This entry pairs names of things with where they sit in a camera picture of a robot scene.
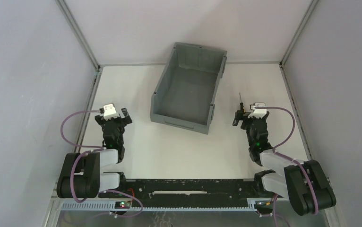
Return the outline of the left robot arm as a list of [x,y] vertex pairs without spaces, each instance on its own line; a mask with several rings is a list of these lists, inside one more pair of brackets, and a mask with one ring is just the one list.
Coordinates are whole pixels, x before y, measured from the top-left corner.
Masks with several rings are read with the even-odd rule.
[[58,179],[56,191],[59,198],[73,198],[81,203],[94,198],[102,191],[101,181],[108,181],[107,189],[117,188],[119,173],[103,174],[103,166],[118,164],[124,159],[125,127],[132,123],[126,108],[118,112],[112,104],[90,111],[95,113],[95,121],[102,129],[100,146],[85,146],[87,151],[68,153]]

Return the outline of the black yellow screwdriver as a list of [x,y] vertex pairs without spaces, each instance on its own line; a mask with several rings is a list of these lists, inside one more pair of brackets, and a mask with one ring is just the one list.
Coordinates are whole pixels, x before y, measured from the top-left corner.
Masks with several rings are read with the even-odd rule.
[[239,93],[239,97],[240,97],[240,111],[242,111],[243,113],[246,112],[245,107],[244,107],[244,103],[242,101],[242,97],[241,97],[241,93]]

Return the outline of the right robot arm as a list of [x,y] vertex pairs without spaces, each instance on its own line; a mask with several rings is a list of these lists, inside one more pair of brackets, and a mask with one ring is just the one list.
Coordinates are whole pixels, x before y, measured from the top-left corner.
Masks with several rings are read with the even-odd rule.
[[300,161],[277,151],[278,145],[268,141],[268,107],[254,107],[235,112],[233,126],[240,126],[247,134],[250,158],[266,171],[255,174],[259,188],[289,200],[300,216],[334,207],[336,196],[316,160]]

